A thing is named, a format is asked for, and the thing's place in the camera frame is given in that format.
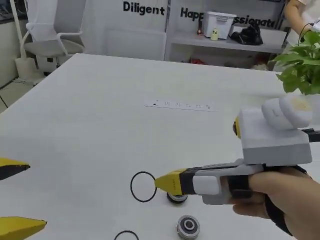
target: black bag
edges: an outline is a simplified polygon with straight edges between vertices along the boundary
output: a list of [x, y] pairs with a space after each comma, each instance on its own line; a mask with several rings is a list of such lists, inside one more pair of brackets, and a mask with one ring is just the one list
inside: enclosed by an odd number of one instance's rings
[[233, 32], [230, 38], [243, 45], [262, 45], [264, 42], [261, 38], [259, 25], [254, 22], [250, 26], [242, 29], [241, 32]]

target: white storage box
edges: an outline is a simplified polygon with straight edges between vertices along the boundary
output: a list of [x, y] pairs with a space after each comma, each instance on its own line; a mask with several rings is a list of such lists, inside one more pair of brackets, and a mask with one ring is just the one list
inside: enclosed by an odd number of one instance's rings
[[203, 34], [210, 38], [214, 29], [218, 30], [219, 39], [227, 39], [230, 28], [237, 15], [208, 11], [204, 14]]

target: white table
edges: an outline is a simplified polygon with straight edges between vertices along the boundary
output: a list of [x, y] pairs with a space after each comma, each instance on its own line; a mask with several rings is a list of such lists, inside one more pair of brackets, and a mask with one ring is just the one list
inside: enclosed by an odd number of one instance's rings
[[[242, 157], [232, 131], [239, 108], [283, 94], [273, 72], [76, 55], [0, 115], [1, 155], [31, 164], [1, 182], [1, 215], [48, 221], [33, 240], [113, 240], [122, 230], [178, 240], [186, 214], [199, 220], [199, 240], [290, 239], [270, 221], [199, 196], [175, 207], [161, 190], [149, 203], [130, 193], [139, 171], [159, 177]], [[213, 103], [217, 112], [144, 106], [155, 99]], [[320, 152], [312, 151], [307, 169], [315, 175]], [[153, 181], [137, 177], [133, 189], [147, 199]]]

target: chair leg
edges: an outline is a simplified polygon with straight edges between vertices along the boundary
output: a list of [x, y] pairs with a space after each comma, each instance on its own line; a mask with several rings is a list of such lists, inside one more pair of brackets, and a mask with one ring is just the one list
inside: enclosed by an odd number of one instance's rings
[[59, 68], [61, 65], [58, 57], [55, 58], [55, 62], [56, 62], [56, 68]]

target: yellow figurine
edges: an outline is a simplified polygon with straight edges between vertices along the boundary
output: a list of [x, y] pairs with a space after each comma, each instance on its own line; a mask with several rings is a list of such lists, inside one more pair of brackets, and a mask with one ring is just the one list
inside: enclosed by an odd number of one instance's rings
[[217, 41], [218, 40], [218, 38], [219, 38], [219, 31], [218, 31], [218, 29], [214, 29], [213, 31], [212, 31], [212, 35], [211, 35], [211, 40], [212, 41]]
[[[26, 162], [0, 157], [0, 180], [30, 168]], [[19, 216], [0, 217], [0, 240], [24, 240], [45, 228], [44, 220]]]

